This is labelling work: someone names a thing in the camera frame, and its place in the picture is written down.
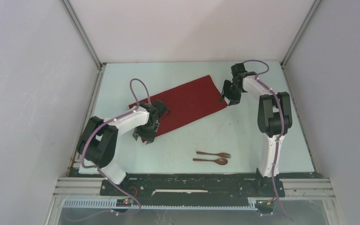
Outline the red cloth napkin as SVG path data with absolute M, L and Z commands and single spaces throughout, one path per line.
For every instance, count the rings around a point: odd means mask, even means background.
M 159 120 L 157 136 L 164 135 L 228 106 L 210 75 L 198 78 L 150 97 L 152 104 L 161 100 L 169 112 Z M 148 98 L 139 103 L 148 103 Z

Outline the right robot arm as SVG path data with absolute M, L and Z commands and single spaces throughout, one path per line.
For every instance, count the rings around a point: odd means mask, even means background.
M 258 172 L 262 177 L 254 182 L 254 190 L 266 196 L 273 189 L 267 178 L 279 174 L 278 161 L 282 142 L 293 125 L 288 92 L 275 92 L 260 79 L 260 73 L 248 72 L 244 63 L 231 66 L 231 80 L 225 80 L 221 100 L 229 106 L 240 103 L 241 95 L 249 93 L 258 101 L 257 125 L 263 134 L 262 159 Z

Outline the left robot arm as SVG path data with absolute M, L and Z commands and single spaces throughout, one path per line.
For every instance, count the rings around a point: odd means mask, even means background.
M 135 140 L 141 138 L 147 144 L 154 142 L 161 120 L 170 110 L 161 100 L 152 104 L 137 103 L 124 114 L 108 119 L 91 117 L 84 128 L 76 150 L 81 155 L 84 168 L 95 168 L 112 182 L 111 189 L 118 195 L 129 191 L 127 173 L 114 161 L 120 136 L 132 131 Z

